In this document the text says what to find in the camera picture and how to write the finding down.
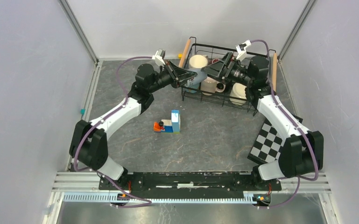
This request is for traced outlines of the grey blue small cup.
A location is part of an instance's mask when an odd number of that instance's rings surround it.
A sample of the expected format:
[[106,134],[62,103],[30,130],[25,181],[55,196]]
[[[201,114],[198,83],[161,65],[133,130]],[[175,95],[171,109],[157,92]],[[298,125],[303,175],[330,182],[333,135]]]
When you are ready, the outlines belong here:
[[187,83],[184,85],[185,87],[190,87],[195,89],[202,81],[204,81],[208,77],[207,74],[201,71],[200,68],[190,68],[189,71],[193,71],[197,73],[197,75],[192,79],[189,79]]

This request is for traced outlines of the pink mug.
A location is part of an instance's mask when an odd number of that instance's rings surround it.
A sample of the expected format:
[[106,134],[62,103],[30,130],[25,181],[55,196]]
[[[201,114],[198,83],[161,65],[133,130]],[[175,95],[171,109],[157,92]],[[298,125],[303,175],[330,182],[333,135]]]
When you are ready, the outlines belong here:
[[210,96],[213,93],[222,93],[224,92],[226,85],[218,82],[210,77],[207,77],[200,84],[200,90],[204,95]]

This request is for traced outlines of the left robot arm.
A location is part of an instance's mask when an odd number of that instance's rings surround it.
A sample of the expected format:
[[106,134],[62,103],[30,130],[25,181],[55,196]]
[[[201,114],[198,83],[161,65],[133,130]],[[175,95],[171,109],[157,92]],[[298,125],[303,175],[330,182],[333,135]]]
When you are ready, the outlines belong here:
[[171,61],[164,62],[159,71],[148,63],[140,65],[130,92],[119,105],[98,119],[76,123],[69,154],[75,161],[110,178],[110,184],[116,190],[123,190],[128,184],[127,170],[109,157],[109,138],[125,123],[149,108],[154,100],[154,92],[168,85],[182,87],[196,76],[195,71],[180,68]]

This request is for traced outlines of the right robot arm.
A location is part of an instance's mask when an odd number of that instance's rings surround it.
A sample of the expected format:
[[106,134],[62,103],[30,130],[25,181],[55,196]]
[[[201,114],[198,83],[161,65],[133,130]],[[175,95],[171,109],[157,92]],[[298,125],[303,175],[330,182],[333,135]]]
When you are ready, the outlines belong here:
[[298,177],[315,181],[323,167],[324,138],[295,119],[281,103],[269,81],[269,61],[253,56],[247,67],[231,52],[219,61],[203,67],[202,72],[221,83],[244,86],[246,99],[264,115],[284,142],[279,159],[254,168],[251,185],[264,190],[272,179]]

